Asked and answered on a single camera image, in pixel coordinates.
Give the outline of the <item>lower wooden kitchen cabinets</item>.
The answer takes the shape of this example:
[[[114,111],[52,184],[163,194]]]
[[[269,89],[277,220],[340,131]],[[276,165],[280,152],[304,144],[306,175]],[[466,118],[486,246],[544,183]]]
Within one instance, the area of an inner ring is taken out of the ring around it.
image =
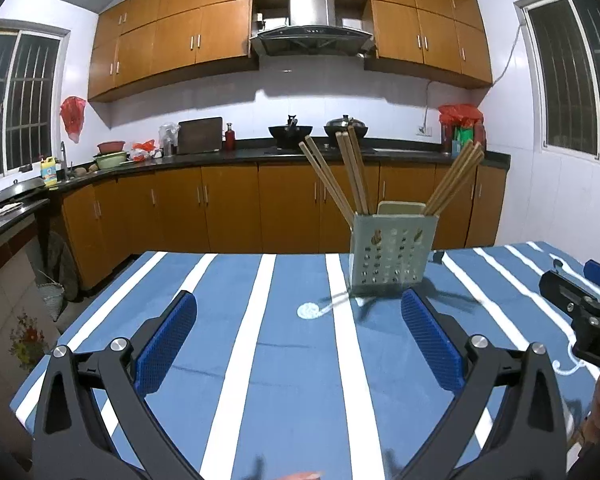
[[[450,168],[366,162],[371,212],[383,200],[426,203]],[[449,202],[432,249],[492,246],[507,169],[482,165]],[[61,195],[81,286],[92,289],[148,250],[221,254],[348,252],[350,230],[307,162],[252,162],[142,171]]]

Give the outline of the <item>upper wooden kitchen cabinets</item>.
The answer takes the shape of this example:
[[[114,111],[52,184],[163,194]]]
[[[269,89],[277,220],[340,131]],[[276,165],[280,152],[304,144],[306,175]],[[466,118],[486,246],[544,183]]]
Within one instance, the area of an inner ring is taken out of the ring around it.
[[[125,0],[99,15],[87,96],[115,101],[287,55],[353,56],[467,89],[493,81],[477,0]]]

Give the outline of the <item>wooden chopsticks leaning right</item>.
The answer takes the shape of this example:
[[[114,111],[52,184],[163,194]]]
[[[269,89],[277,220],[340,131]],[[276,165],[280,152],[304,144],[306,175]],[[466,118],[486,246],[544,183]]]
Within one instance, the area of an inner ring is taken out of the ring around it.
[[[440,216],[466,181],[475,173],[483,157],[482,145],[479,142],[468,141],[434,190],[434,194],[426,203],[422,214],[424,216]]]

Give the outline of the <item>blue white striped tablecloth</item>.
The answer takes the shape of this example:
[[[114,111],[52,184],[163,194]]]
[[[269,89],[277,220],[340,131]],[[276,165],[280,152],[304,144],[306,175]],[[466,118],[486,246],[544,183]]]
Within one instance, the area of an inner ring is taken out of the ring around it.
[[[146,252],[46,348],[12,411],[34,437],[56,347],[92,352],[130,338],[186,290],[196,299],[196,322],[145,401],[197,479],[403,479],[453,396],[403,321],[407,289],[353,295],[349,257]],[[571,318],[541,296],[539,284],[556,271],[600,302],[600,286],[583,266],[543,242],[455,249],[430,255],[422,281],[408,288],[495,347],[542,344],[564,408],[563,479],[600,479],[600,445],[569,454],[600,368],[573,354]],[[480,454],[503,394],[493,389],[462,464]],[[94,395],[118,453],[137,465],[106,393]]]

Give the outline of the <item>right window with bars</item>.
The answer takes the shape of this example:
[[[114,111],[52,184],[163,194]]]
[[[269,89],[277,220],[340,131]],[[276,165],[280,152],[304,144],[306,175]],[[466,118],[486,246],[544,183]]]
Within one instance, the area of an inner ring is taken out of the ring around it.
[[[534,0],[521,12],[532,54],[540,147],[600,162],[600,5]]]

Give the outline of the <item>yellow detergent bottle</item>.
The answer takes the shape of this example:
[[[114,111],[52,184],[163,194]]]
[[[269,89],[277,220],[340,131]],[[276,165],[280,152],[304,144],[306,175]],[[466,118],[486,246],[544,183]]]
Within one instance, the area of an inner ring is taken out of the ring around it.
[[[48,156],[41,160],[41,178],[46,188],[57,185],[57,160],[55,156]]]

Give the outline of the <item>wooden chopsticks upright middle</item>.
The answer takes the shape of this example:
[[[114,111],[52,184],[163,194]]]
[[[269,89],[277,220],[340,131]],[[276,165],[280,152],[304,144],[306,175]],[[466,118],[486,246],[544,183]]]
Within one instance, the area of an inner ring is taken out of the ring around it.
[[[347,130],[337,131],[336,139],[349,176],[356,212],[368,216],[370,203],[367,197],[364,164],[353,126],[349,124]]]

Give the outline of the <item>green basin with red bowl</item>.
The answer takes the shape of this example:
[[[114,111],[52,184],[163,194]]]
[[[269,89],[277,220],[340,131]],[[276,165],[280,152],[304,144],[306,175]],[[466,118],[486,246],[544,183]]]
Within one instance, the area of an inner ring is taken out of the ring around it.
[[[95,164],[100,170],[110,169],[123,164],[128,155],[124,150],[124,141],[107,141],[97,145]]]

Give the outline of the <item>black wok with lid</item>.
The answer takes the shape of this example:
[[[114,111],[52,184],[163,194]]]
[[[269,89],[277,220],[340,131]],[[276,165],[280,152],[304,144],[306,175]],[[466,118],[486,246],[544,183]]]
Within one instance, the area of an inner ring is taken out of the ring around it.
[[[336,142],[336,134],[340,133],[348,133],[349,128],[352,128],[355,132],[355,135],[358,139],[364,138],[368,131],[368,127],[358,119],[355,119],[347,114],[342,115],[341,117],[331,119],[326,122],[324,125],[324,131],[332,142]]]

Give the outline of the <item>wooden chopstick leaning left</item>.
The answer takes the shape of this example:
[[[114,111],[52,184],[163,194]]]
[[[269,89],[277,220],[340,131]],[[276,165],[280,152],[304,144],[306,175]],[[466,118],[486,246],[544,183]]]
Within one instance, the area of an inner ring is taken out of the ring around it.
[[[349,229],[352,229],[354,219],[353,210],[347,201],[346,196],[344,196],[339,183],[332,173],[332,170],[330,170],[329,166],[327,165],[324,156],[312,139],[312,136],[305,136],[304,140],[299,143],[299,148],[304,156],[306,156],[306,159],[309,161],[310,165],[313,167],[317,177],[319,177],[324,184],[328,194],[332,196],[332,200],[338,207],[344,221],[347,222]]]

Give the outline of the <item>dark cutting board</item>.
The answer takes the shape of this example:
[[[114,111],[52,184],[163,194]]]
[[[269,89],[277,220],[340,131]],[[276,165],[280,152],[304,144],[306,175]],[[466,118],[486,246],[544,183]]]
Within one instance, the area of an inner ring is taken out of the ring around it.
[[[178,154],[212,153],[222,148],[221,117],[186,120],[178,125]]]

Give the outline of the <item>black wok left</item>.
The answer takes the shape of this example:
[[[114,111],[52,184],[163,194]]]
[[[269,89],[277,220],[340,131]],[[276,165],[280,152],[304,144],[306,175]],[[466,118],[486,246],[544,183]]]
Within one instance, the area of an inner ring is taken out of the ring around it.
[[[300,142],[304,141],[313,130],[312,126],[304,126],[298,123],[296,115],[289,115],[287,122],[282,126],[268,128],[268,132],[276,142],[278,148],[283,150],[295,150]]]

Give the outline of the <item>steel range hood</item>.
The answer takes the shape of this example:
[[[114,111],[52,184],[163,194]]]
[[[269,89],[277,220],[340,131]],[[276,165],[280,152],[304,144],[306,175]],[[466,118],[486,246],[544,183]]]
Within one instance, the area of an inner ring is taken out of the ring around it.
[[[372,0],[252,0],[251,51],[257,56],[375,51]]]

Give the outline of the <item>left window with bars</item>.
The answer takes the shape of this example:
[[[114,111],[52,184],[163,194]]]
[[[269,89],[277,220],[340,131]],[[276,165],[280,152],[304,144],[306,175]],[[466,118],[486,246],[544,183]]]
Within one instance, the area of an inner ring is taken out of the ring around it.
[[[53,153],[53,97],[61,39],[0,29],[0,176]]]

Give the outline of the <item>red plastic bag on wall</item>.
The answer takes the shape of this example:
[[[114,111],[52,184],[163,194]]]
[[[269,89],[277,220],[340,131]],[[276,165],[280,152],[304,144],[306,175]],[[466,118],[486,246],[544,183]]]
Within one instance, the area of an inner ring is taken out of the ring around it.
[[[68,96],[61,103],[59,115],[68,138],[75,144],[80,142],[84,126],[85,107],[87,102],[79,96]]]

